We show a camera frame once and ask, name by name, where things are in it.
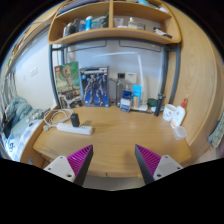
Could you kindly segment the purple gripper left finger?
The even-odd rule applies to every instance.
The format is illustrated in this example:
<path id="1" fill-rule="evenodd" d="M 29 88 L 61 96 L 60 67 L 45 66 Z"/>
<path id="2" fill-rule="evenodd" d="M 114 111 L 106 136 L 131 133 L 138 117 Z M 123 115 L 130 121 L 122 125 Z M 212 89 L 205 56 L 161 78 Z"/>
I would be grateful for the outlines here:
<path id="1" fill-rule="evenodd" d="M 58 156 L 45 171 L 82 186 L 93 157 L 93 146 L 86 146 L 68 157 Z"/>

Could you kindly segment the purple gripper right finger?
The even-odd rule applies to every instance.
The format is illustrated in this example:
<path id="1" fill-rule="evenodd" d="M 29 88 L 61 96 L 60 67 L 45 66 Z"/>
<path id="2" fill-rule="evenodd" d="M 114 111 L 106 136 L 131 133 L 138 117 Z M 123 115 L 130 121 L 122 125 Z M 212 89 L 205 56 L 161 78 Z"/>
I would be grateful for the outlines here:
<path id="1" fill-rule="evenodd" d="M 150 184 L 182 169 L 182 166 L 169 155 L 160 156 L 140 145 L 135 145 L 135 157 L 145 184 Z"/>

